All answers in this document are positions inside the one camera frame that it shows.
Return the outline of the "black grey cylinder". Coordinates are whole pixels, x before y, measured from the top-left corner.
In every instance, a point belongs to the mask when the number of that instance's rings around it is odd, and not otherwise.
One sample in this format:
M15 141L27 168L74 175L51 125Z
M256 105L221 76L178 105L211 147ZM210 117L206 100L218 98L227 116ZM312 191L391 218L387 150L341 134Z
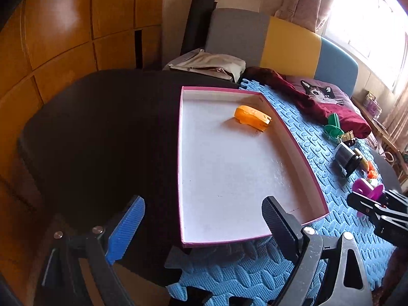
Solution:
M342 169L344 177L349 177L360 165L362 156L340 142L334 151L334 158Z

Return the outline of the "dark brown gold ornament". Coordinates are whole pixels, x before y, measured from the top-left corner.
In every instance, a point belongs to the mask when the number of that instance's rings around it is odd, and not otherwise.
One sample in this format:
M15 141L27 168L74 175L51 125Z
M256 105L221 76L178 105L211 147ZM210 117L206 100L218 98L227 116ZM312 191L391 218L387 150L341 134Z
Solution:
M342 136L341 136L341 142L344 143L345 145L347 145L348 147L352 147L355 145L356 143L356 138L354 136L353 131L348 131L345 132Z

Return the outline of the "orange linked cubes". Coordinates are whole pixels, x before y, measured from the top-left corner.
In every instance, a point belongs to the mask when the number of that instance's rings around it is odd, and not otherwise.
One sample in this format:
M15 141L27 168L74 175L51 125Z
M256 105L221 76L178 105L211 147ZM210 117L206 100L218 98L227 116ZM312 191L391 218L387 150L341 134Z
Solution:
M376 170L376 168L374 167L372 161L368 161L368 171L367 171L367 178L369 180L376 180L378 179L379 174Z

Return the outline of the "orange toy car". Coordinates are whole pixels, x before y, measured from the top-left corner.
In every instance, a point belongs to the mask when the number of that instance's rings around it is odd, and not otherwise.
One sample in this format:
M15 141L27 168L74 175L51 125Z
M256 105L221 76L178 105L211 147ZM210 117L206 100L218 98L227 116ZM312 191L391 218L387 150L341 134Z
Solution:
M248 125L261 132L264 132L269 127L272 120L269 115L246 105L236 108L234 118L241 124Z

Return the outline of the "blue foam puzzle mat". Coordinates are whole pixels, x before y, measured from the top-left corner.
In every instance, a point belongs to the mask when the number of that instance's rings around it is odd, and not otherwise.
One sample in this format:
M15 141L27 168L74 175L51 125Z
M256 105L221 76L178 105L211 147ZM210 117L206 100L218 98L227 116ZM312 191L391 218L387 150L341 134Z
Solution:
M178 135L181 242L190 253L173 248L165 263L182 272L167 286L173 298L187 300L192 287L209 291L210 305L278 296L293 265L262 217L268 196L318 234L352 233L370 288L381 284L393 246L347 205L362 173L342 177L322 128L280 94L257 82L185 87Z

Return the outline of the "yellow oval perforated object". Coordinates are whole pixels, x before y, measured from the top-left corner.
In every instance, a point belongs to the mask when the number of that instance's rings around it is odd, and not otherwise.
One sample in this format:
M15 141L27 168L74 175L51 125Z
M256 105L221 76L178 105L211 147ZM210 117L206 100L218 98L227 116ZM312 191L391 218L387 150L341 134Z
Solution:
M358 149L358 148L354 148L354 153L361 159L360 161L360 167L363 171L365 172L369 172L370 170L370 166L368 163L368 160L364 157L364 155L362 154L362 152Z

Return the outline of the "black rolled mat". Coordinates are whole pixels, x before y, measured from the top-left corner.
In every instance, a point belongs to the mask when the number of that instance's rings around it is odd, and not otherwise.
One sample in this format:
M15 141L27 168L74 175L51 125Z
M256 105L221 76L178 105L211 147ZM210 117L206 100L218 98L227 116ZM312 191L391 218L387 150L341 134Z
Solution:
M206 45L216 0L192 0L181 45L181 55Z

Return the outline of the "pink shallow cardboard box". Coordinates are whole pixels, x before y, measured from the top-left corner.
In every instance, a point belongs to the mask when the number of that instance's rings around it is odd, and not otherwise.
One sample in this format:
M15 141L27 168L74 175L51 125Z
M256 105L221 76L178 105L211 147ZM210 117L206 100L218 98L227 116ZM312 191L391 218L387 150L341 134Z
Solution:
M238 122L234 112L241 105L269 115L269 127L261 132ZM178 206L184 247L269 236L261 213L268 196L301 224L328 215L309 161L262 94L184 87L178 129Z

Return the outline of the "wooden side table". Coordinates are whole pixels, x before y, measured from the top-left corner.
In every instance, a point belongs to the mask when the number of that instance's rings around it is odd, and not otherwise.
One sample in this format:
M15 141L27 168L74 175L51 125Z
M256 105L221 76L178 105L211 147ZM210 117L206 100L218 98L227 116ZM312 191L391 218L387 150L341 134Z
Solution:
M373 134L375 135L378 144L380 144L384 152L390 152L393 155L393 163L391 164L395 170L400 184L407 181L407 164L404 161L402 153L397 149L395 144L391 141L391 136L381 127L379 122L373 119L366 108L357 101L354 97L351 98L352 103L360 110L363 118L368 122Z

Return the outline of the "dark red folded blanket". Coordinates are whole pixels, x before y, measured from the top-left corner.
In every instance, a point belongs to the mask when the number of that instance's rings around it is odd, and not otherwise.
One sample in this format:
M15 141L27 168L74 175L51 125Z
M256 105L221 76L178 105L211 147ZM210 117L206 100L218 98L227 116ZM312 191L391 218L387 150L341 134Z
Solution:
M315 101L303 92L299 92L291 83L284 79L285 75L280 75L269 68L249 67L242 78L256 81L264 86L268 86L293 101L295 106L316 122L326 125L328 116L337 113L340 118L340 126L344 132L353 131L354 136L365 139L371 133L371 127L362 117L354 111L338 106L337 104L323 104Z

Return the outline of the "wooden wardrobe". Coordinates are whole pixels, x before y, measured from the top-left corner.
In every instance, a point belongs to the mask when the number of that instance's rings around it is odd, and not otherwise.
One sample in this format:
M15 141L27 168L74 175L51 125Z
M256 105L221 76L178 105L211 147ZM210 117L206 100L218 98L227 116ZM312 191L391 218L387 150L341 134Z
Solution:
M25 298L46 225L17 152L25 123L97 70L161 62L162 0L21 0L1 29L1 274Z

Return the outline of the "magenta plastic cup toy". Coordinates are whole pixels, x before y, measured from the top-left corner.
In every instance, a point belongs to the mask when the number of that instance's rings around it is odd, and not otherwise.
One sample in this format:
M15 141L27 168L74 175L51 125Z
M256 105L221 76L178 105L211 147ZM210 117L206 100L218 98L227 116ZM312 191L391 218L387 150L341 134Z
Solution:
M347 197L347 203L350 207L356 209L355 205L357 204L356 194L361 195L362 197L368 198L376 203L374 207L375 210L381 209L381 204L378 202L381 195L383 194L385 188L382 183L376 182L375 185L370 184L366 179L358 179L354 181L352 186L352 192Z

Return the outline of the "cat print pillow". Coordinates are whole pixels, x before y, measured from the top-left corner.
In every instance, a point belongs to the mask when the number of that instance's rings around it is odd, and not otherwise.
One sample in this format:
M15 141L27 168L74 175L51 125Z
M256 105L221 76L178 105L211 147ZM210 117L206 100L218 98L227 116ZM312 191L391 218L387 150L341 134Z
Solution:
M337 104L360 115L360 110L352 103L350 97L334 84L287 75L284 79L299 92L305 93L319 103Z

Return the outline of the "purple box on table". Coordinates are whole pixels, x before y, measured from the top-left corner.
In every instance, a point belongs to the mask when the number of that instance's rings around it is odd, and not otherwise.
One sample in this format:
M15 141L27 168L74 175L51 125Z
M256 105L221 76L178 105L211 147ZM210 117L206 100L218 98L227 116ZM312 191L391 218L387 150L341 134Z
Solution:
M368 91L366 93L362 104L372 118L378 119L380 117L382 108L380 107L375 95L372 92Z

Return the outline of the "grey yellow blue headboard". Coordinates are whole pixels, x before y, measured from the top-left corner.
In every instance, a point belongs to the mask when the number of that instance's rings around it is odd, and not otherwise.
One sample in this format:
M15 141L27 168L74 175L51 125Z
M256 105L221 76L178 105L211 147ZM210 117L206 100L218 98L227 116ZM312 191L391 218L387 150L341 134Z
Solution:
M334 84L348 96L358 77L358 63L339 46L294 23L248 10L215 9L205 50L238 57L247 67Z

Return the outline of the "beige canvas bag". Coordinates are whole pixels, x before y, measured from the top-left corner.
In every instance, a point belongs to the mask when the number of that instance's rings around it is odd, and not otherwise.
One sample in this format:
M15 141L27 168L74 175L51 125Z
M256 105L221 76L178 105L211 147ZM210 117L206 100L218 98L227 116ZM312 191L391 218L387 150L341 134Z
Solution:
M236 83L246 69L246 62L235 56L207 53L198 48L173 59L163 69L197 73Z

